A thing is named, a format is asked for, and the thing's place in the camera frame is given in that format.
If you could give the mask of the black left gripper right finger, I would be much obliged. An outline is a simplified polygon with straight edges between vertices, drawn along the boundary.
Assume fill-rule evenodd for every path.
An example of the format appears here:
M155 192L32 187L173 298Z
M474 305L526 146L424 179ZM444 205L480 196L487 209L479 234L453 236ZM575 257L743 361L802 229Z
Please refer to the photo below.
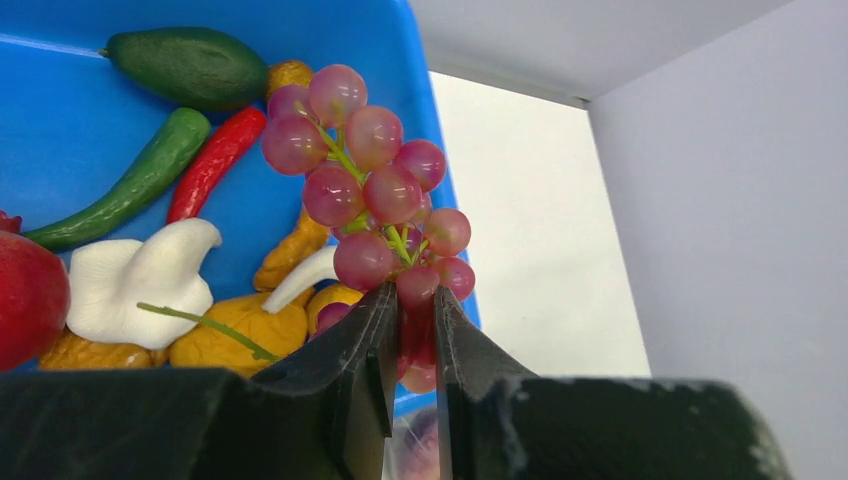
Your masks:
M769 426L732 385L541 376L434 300L445 479L789 479Z

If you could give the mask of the red grape bunch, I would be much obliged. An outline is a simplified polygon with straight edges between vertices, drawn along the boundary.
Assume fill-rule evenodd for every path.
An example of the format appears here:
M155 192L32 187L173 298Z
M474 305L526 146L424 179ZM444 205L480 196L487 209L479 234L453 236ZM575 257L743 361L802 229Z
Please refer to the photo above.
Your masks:
M352 67L313 73L308 87L287 85L267 100L270 125L261 140L276 172L304 177L302 222L336 239L338 279L324 280L329 286L312 330L338 321L343 290L362 293L393 282L401 302L399 381L408 391L430 392L435 293L445 287L462 301L476 283L462 258L472 234L467 216L436 208L430 198L446 178L446 156L429 140L406 139L398 115L369 103L366 82ZM320 242L313 253L325 246ZM271 294L306 258L291 263L280 250L271 252L255 285Z

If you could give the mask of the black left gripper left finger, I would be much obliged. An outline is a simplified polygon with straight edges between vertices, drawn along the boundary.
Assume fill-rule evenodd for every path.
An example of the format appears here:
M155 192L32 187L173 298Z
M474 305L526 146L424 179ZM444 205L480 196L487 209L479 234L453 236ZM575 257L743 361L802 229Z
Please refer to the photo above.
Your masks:
M391 435L398 298L244 378L219 368L8 373L5 479L378 479Z

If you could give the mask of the purple onion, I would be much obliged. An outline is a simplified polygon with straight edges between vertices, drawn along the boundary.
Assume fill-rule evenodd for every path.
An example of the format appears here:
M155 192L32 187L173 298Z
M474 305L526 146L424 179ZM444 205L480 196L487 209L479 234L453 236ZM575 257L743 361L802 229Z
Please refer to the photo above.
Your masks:
M386 445L385 479L441 478L438 410L425 408L396 420Z

